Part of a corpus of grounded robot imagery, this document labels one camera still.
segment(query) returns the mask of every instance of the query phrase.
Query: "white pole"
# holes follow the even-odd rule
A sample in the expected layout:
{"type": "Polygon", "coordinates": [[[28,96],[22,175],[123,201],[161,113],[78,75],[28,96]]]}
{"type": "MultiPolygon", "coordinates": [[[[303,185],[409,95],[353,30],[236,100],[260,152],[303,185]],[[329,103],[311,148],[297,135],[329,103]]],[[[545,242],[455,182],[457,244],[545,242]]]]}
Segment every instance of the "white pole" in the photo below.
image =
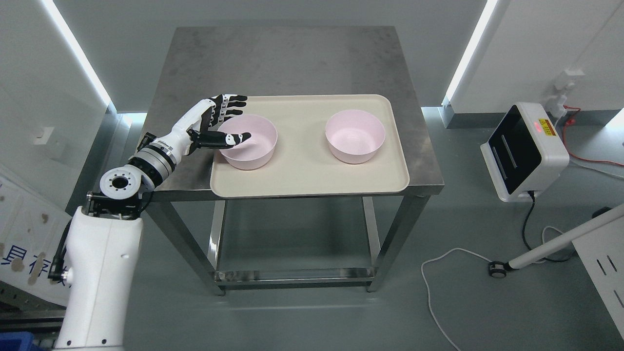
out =
{"type": "Polygon", "coordinates": [[[569,245],[572,240],[581,237],[603,225],[624,216],[624,204],[605,212],[598,217],[542,244],[533,250],[518,256],[507,264],[512,269],[521,269],[569,245]]]}

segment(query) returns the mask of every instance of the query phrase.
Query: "red cable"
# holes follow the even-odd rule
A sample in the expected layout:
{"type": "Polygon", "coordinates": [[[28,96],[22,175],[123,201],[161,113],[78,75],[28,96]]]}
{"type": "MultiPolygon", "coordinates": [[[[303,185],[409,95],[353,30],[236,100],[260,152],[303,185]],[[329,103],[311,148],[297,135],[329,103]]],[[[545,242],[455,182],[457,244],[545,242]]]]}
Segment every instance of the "red cable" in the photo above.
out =
{"type": "Polygon", "coordinates": [[[582,157],[579,157],[579,156],[576,156],[575,154],[573,154],[570,151],[570,149],[568,149],[568,145],[565,142],[565,129],[568,126],[571,126],[572,124],[576,123],[576,120],[574,119],[574,116],[576,116],[577,113],[579,113],[581,111],[581,109],[579,107],[570,107],[570,106],[567,106],[567,105],[563,105],[563,107],[566,108],[566,109],[570,109],[570,110],[576,110],[576,112],[574,112],[572,114],[572,116],[570,116],[570,118],[568,118],[568,120],[565,121],[565,124],[563,125],[563,129],[561,131],[561,137],[563,139],[563,146],[565,147],[565,150],[568,152],[568,154],[570,154],[570,156],[574,157],[575,159],[579,159],[581,161],[596,162],[596,163],[606,163],[606,164],[613,164],[613,165],[616,165],[616,166],[624,167],[624,164],[617,163],[617,162],[614,162],[614,161],[584,159],[582,157]]]}

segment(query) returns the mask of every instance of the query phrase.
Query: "table leg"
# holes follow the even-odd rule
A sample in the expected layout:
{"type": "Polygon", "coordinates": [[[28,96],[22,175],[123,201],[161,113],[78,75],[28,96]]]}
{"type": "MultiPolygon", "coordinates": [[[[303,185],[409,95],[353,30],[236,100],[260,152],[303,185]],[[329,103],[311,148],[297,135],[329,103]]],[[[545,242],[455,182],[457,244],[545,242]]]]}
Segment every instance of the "table leg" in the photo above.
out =
{"type": "Polygon", "coordinates": [[[225,291],[215,283],[215,268],[171,202],[153,202],[146,211],[210,292],[215,295],[225,295],[225,291]]]}
{"type": "Polygon", "coordinates": [[[219,269],[219,250],[223,237],[223,220],[225,219],[225,200],[215,201],[215,210],[212,215],[212,228],[210,228],[210,243],[208,245],[208,260],[212,267],[219,269]]]}
{"type": "Polygon", "coordinates": [[[375,292],[379,289],[428,200],[429,196],[406,195],[403,197],[374,263],[377,271],[371,285],[366,288],[368,292],[375,292]]]}
{"type": "Polygon", "coordinates": [[[366,233],[368,234],[368,250],[371,254],[371,265],[375,265],[381,246],[379,244],[379,232],[377,230],[377,218],[375,218],[373,198],[370,196],[362,197],[362,205],[364,208],[366,233]]]}

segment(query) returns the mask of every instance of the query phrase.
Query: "black screen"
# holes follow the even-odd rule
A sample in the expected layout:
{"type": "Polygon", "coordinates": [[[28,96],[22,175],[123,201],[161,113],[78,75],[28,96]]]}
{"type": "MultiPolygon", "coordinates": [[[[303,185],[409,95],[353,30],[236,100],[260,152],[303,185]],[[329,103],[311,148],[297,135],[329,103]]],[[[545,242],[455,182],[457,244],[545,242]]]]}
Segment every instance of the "black screen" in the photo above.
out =
{"type": "Polygon", "coordinates": [[[509,194],[518,189],[542,161],[516,105],[503,117],[488,144],[509,194]]]}

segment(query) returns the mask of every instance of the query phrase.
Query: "led light strip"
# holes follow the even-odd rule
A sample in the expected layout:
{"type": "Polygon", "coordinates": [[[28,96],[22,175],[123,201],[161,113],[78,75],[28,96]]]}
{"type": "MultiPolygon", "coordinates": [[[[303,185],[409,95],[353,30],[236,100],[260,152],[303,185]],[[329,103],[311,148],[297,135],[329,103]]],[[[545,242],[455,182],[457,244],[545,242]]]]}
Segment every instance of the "led light strip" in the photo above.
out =
{"type": "Polygon", "coordinates": [[[50,18],[52,18],[52,20],[56,24],[56,28],[58,28],[63,38],[65,38],[67,45],[69,45],[69,47],[72,49],[72,52],[80,63],[80,66],[82,66],[82,70],[86,74],[87,78],[89,78],[91,84],[93,84],[93,88],[102,99],[102,102],[106,105],[110,104],[111,100],[109,93],[106,92],[106,89],[104,89],[102,82],[100,82],[97,74],[95,74],[93,67],[91,67],[91,63],[89,63],[87,56],[84,54],[84,51],[80,47],[80,44],[78,44],[76,37],[74,37],[74,33],[72,33],[71,29],[69,29],[69,26],[65,22],[65,19],[63,19],[63,16],[61,16],[59,9],[56,8],[56,5],[54,4],[54,2],[52,2],[52,0],[41,0],[41,3],[45,7],[47,13],[50,15],[50,18]]]}
{"type": "Polygon", "coordinates": [[[496,4],[499,0],[487,0],[485,7],[483,8],[483,12],[481,13],[481,17],[477,22],[476,27],[474,28],[474,32],[472,32],[472,36],[470,37],[470,41],[468,42],[468,46],[466,46],[466,50],[464,51],[464,55],[462,55],[462,59],[459,61],[459,65],[457,65],[457,69],[455,70],[455,74],[451,79],[451,83],[449,84],[448,89],[446,90],[446,98],[448,101],[451,101],[455,91],[457,90],[457,86],[459,82],[464,77],[464,73],[466,73],[466,68],[468,67],[468,63],[472,59],[474,55],[474,51],[477,49],[477,45],[479,45],[479,41],[481,41],[481,37],[485,31],[485,27],[490,22],[490,18],[492,17],[492,13],[496,8],[496,4]]]}

